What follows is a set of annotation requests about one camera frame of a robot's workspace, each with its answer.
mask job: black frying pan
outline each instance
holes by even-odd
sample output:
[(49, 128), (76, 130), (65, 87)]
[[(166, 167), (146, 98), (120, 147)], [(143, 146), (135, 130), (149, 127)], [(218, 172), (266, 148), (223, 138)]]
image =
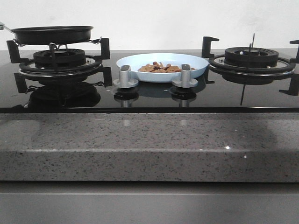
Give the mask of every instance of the black frying pan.
[(49, 45), (69, 44), (88, 41), (91, 37), (90, 26), (30, 27), (8, 29), (0, 22), (0, 29), (7, 29), (14, 34), (18, 44)]

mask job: granite countertop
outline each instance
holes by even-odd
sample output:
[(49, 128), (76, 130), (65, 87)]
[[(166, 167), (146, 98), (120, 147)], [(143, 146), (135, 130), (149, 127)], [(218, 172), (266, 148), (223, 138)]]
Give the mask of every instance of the granite countertop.
[(298, 113), (0, 114), (0, 180), (299, 182)]

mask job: stove knob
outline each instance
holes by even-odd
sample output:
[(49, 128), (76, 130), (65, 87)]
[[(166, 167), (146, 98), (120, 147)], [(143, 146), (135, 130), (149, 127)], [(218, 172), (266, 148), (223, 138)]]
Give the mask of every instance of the stove knob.
[(131, 77), (131, 67), (123, 65), (120, 69), (120, 77), (113, 81), (113, 84), (118, 88), (132, 88), (138, 85), (138, 80)]
[(181, 76), (172, 80), (172, 84), (181, 88), (191, 88), (197, 86), (197, 80), (191, 78), (190, 65), (182, 64)]

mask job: light blue bowl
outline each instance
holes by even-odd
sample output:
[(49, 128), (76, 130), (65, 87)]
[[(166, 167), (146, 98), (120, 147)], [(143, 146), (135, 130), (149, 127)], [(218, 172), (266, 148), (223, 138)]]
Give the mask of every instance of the light blue bowl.
[(201, 76), (208, 66), (208, 61), (201, 57), (184, 55), (184, 54), (173, 54), (173, 53), (153, 53), (153, 54), (140, 54), (124, 57), (116, 62), (120, 68), (123, 65), (131, 66), (131, 77), (136, 78), (139, 81), (151, 82), (151, 83), (171, 83), (172, 79), (179, 77), (180, 72), (173, 73), (153, 73), (153, 72), (140, 72), (142, 66), (153, 62), (162, 62), (163, 65), (171, 64), (174, 66), (181, 67), (182, 64), (189, 64), (191, 68), (195, 70), (191, 71), (192, 78), (198, 78)]

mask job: white wall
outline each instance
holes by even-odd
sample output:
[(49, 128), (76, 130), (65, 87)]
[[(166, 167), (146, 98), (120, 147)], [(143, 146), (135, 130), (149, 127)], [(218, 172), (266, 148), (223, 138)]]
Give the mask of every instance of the white wall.
[[(299, 0), (0, 0), (0, 21), (9, 28), (94, 26), (92, 39), (109, 37), (111, 49), (201, 49), (205, 35), (224, 49), (248, 46), (253, 33), (256, 47), (291, 48), (299, 39)], [(12, 38), (0, 31), (0, 50)]]

